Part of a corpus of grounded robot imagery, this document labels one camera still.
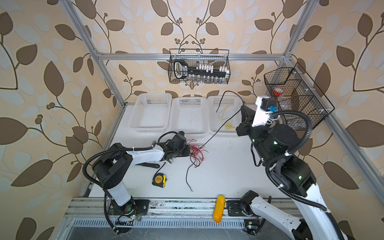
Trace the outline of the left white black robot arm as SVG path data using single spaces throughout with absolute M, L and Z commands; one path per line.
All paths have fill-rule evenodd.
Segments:
M 130 166 L 153 167 L 160 162 L 187 157 L 190 146 L 183 131 L 172 132 L 172 139 L 154 141 L 146 148 L 126 148 L 120 143 L 90 157 L 83 165 L 83 175 L 104 192 L 104 216 L 115 234 L 123 233 L 121 218 L 134 221 L 148 212 L 149 200 L 135 200 L 123 178 Z

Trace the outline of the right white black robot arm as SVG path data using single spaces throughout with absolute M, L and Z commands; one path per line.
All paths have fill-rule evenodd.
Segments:
M 242 121 L 236 128 L 239 137 L 251 140 L 252 156 L 259 156 L 267 178 L 292 199 L 302 217 L 294 217 L 271 205 L 249 190 L 241 198 L 242 212 L 256 215 L 273 224 L 292 240 L 351 240 L 326 206 L 309 165 L 295 153 L 305 145 L 313 130 L 309 116 L 295 110 L 279 110 L 277 101 L 257 97 L 256 110 L 242 105 Z

